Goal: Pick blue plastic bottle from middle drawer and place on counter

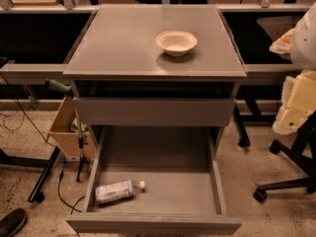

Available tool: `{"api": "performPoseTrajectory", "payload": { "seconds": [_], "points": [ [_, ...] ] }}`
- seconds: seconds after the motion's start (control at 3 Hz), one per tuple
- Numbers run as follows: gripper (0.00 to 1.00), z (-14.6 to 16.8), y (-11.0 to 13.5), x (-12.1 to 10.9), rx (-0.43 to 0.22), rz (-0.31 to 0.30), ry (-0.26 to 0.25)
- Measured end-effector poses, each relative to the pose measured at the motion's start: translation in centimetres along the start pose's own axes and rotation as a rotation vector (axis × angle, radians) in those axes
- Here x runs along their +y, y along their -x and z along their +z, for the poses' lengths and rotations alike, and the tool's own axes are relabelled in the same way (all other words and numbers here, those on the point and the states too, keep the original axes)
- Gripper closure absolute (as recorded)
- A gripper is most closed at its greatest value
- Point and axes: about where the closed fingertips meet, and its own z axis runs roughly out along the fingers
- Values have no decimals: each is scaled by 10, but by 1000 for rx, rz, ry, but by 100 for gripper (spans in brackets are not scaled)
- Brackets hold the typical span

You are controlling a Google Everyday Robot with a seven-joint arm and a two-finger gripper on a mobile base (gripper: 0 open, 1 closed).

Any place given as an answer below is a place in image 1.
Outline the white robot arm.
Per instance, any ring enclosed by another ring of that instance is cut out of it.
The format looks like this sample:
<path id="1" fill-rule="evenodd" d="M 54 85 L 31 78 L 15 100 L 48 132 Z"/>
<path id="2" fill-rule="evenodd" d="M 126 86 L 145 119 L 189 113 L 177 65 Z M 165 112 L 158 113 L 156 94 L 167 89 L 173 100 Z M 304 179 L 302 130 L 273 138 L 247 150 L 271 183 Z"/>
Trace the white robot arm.
<path id="1" fill-rule="evenodd" d="M 298 76 L 285 78 L 273 124 L 274 132 L 291 134 L 316 111 L 316 4 L 270 46 L 270 51 L 289 54 L 291 62 L 302 69 Z"/>

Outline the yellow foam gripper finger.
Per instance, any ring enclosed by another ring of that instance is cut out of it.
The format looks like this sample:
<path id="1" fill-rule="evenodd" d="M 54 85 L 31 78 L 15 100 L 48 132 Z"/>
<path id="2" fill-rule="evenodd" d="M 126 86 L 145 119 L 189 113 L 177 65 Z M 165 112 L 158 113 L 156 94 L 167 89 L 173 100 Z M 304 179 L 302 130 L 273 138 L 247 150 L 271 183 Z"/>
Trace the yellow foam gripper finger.
<path id="1" fill-rule="evenodd" d="M 315 111 L 316 71 L 304 70 L 296 77 L 287 76 L 273 131 L 284 135 L 297 132 Z"/>
<path id="2" fill-rule="evenodd" d="M 290 54 L 293 33 L 294 29 L 291 29 L 274 41 L 270 46 L 270 51 L 280 55 Z"/>

